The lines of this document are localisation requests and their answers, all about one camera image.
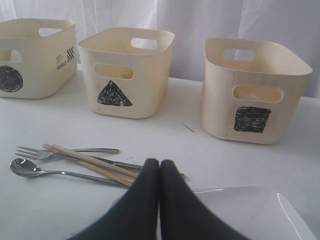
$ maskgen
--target black circle drawing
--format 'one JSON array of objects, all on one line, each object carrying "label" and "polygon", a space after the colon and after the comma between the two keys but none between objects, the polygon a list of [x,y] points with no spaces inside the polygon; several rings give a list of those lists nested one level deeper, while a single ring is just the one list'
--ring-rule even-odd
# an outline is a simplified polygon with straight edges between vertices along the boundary
[{"label": "black circle drawing", "polygon": [[14,68],[0,66],[0,90],[7,93],[19,91],[24,85],[21,74]]}]

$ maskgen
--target white plate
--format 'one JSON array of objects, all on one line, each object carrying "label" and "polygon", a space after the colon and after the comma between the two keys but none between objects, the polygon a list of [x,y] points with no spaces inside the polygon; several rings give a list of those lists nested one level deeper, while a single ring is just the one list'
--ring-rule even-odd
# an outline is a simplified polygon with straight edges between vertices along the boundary
[{"label": "white plate", "polygon": [[213,213],[251,240],[317,240],[291,203],[268,187],[235,186],[193,192]]}]

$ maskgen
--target black triangle drawing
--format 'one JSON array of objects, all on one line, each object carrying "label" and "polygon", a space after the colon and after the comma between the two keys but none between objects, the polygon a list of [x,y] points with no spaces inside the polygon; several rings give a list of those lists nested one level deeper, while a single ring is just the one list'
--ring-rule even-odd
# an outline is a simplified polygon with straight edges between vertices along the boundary
[{"label": "black triangle drawing", "polygon": [[98,96],[98,103],[111,106],[129,107],[133,104],[120,90],[120,88],[113,81],[109,81],[107,86],[100,92]]}]

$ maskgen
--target checkered logo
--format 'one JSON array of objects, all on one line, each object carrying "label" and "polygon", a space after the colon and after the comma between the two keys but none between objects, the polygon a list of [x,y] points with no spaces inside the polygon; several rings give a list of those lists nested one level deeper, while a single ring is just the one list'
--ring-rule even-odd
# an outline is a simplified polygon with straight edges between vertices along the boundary
[{"label": "checkered logo", "polygon": [[73,46],[66,50],[66,57],[68,58],[68,62],[71,62],[71,60],[75,58],[75,50]]}]

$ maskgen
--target bin handle hole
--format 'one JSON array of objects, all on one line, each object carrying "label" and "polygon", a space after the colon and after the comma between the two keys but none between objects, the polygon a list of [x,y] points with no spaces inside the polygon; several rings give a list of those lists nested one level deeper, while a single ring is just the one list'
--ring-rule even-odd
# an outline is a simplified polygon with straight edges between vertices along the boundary
[{"label": "bin handle hole", "polygon": [[158,48],[158,41],[155,39],[134,37],[130,41],[131,46],[136,49],[152,49]]},{"label": "bin handle hole", "polygon": [[134,71],[130,67],[105,63],[94,64],[93,71],[100,77],[111,79],[131,80],[135,76]]},{"label": "bin handle hole", "polygon": [[40,28],[39,29],[39,35],[41,37],[46,37],[46,36],[50,36],[50,35],[53,35],[53,34],[56,34],[58,32],[60,32],[62,29],[60,28]]},{"label": "bin handle hole", "polygon": [[251,62],[255,59],[256,53],[251,50],[226,49],[223,52],[223,57],[226,60],[237,60]]},{"label": "bin handle hole", "polygon": [[254,102],[278,103],[284,97],[284,92],[277,87],[238,85],[233,88],[233,96],[240,100]]},{"label": "bin handle hole", "polygon": [[20,52],[11,49],[0,49],[0,61],[19,63],[22,60]]}]

